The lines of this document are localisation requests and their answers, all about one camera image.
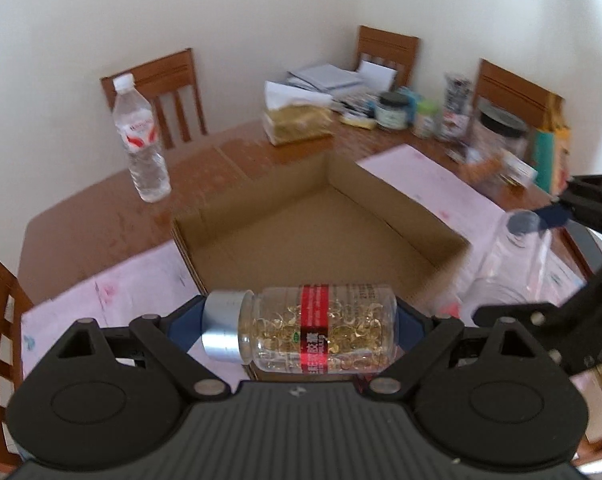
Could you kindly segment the clear plastic jar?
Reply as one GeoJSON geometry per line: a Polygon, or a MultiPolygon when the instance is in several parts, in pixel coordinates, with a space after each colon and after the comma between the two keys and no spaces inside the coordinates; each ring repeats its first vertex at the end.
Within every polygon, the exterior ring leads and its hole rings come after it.
{"type": "Polygon", "coordinates": [[[478,307],[537,300],[550,245],[550,229],[536,212],[519,209],[504,214],[476,277],[461,297],[461,321],[474,326],[472,316],[478,307]]]}

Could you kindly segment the capsule bottle silver cap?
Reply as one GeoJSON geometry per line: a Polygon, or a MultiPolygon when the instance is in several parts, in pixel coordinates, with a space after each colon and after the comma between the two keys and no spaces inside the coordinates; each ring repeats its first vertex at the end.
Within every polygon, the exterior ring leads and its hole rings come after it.
{"type": "Polygon", "coordinates": [[[205,300],[201,340],[210,359],[263,372],[367,375],[394,359],[396,314],[388,285],[216,290],[205,300]]]}

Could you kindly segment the black smartphone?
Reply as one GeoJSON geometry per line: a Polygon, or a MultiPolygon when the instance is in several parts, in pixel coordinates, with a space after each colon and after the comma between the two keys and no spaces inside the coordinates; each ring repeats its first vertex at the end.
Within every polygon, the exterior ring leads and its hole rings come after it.
{"type": "Polygon", "coordinates": [[[569,221],[563,228],[562,236],[586,278],[592,278],[602,269],[602,240],[591,230],[569,221]]]}

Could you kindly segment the teal paper bag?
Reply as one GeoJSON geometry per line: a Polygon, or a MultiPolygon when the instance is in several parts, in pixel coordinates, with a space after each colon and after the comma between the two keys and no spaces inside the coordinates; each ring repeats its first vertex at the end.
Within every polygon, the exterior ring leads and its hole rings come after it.
{"type": "Polygon", "coordinates": [[[570,151],[571,128],[563,116],[563,98],[551,93],[533,144],[535,183],[546,193],[557,195],[566,187],[570,151]]]}

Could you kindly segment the small white carton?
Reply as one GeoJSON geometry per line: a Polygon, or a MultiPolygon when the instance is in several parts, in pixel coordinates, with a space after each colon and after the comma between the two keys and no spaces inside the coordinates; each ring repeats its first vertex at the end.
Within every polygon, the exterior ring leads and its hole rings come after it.
{"type": "Polygon", "coordinates": [[[518,159],[516,155],[504,151],[500,176],[510,185],[528,188],[535,182],[537,171],[523,160],[518,159]]]}

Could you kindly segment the wooden chair right side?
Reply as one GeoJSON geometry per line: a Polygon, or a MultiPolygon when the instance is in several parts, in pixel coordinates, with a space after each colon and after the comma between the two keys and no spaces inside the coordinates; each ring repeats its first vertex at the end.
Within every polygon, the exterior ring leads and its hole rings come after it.
{"type": "Polygon", "coordinates": [[[561,96],[485,58],[480,61],[472,105],[477,106],[481,100],[514,114],[538,130],[554,131],[566,126],[561,96]]]}

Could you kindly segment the large clear black-lid jar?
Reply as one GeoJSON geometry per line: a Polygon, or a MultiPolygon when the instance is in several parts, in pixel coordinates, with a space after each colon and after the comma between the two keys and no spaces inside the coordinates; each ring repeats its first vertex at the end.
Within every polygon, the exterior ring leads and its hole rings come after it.
{"type": "Polygon", "coordinates": [[[510,188],[522,188],[516,166],[526,150],[528,133],[528,125],[518,116],[488,101],[479,102],[462,178],[473,186],[502,182],[510,188]]]}

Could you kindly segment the pink floral tablecloth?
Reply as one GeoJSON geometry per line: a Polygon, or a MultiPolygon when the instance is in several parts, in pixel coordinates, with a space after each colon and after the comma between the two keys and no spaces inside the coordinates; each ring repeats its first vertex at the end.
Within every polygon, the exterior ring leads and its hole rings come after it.
{"type": "Polygon", "coordinates": [[[172,185],[146,204],[117,174],[30,222],[24,370],[78,318],[121,326],[213,289],[384,283],[420,310],[446,306],[506,214],[408,145],[283,165],[252,148],[241,171],[207,150],[177,164],[172,185]]]}

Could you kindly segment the pen holder cup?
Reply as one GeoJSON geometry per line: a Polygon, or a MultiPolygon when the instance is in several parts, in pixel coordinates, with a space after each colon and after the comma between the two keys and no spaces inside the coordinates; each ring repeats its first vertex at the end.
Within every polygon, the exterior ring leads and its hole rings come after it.
{"type": "Polygon", "coordinates": [[[461,74],[446,73],[444,99],[436,137],[442,141],[461,139],[472,115],[472,81],[461,74]]]}

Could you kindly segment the small green lid jar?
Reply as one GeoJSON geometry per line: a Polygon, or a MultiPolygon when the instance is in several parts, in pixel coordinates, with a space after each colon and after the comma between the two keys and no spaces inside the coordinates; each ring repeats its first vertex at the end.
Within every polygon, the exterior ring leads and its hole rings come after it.
{"type": "Polygon", "coordinates": [[[414,135],[420,139],[433,136],[438,125],[438,103],[420,100],[416,105],[414,135]]]}

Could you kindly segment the dark glass jar green label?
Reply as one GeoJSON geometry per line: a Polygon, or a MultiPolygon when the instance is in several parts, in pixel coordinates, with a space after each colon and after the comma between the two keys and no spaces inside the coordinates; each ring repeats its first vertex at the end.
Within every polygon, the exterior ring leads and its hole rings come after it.
{"type": "Polygon", "coordinates": [[[374,107],[377,125],[386,130],[404,130],[408,126],[408,96],[400,92],[382,92],[374,107]]]}

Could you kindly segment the open cardboard box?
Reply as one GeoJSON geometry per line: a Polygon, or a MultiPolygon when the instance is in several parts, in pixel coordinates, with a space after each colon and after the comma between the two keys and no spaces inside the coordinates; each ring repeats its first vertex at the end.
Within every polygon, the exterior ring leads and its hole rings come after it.
{"type": "Polygon", "coordinates": [[[323,154],[234,188],[174,223],[200,292],[388,285],[422,306],[456,274],[467,241],[355,162],[323,154]]]}

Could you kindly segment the wooden chair far right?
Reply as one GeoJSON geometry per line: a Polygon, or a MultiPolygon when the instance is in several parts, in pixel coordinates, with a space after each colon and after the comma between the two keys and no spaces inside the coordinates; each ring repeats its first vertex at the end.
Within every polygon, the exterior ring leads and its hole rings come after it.
{"type": "Polygon", "coordinates": [[[378,28],[360,25],[356,63],[368,61],[396,70],[393,87],[409,87],[417,63],[421,40],[378,28]]]}

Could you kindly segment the clear water bottle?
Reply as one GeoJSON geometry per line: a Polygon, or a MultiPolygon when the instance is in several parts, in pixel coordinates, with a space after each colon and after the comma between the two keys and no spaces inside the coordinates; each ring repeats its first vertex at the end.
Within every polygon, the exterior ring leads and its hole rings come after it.
{"type": "Polygon", "coordinates": [[[132,73],[114,78],[113,88],[113,122],[127,153],[133,184],[144,202],[159,202],[171,194],[172,187],[153,108],[136,89],[132,73]]]}

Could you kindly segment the stack of papers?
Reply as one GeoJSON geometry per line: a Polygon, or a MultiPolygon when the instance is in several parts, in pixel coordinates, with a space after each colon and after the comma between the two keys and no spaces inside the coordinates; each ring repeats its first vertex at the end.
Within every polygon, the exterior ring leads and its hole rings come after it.
{"type": "Polygon", "coordinates": [[[363,79],[356,72],[342,70],[332,64],[322,64],[292,70],[286,83],[310,91],[330,93],[358,86],[363,83],[363,79]]]}

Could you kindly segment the gold tissue pack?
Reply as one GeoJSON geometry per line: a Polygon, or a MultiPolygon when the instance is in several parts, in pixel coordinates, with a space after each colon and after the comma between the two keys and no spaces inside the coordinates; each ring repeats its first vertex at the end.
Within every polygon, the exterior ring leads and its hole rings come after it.
{"type": "Polygon", "coordinates": [[[266,81],[263,128],[273,146],[332,136],[332,96],[266,81]]]}

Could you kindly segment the wooden chair far side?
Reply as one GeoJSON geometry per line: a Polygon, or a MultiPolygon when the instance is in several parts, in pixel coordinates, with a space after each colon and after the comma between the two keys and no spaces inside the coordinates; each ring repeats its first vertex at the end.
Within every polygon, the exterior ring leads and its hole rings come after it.
{"type": "Polygon", "coordinates": [[[137,65],[112,76],[102,77],[100,84],[110,110],[113,110],[116,95],[113,81],[116,77],[127,73],[134,76],[137,90],[152,106],[164,148],[171,150],[175,147],[174,138],[163,107],[164,99],[170,99],[172,102],[180,142],[189,143],[192,141],[192,133],[186,117],[184,100],[182,99],[182,92],[186,89],[192,95],[192,104],[194,104],[196,110],[199,132],[202,136],[209,134],[200,96],[194,51],[191,48],[137,65]]]}

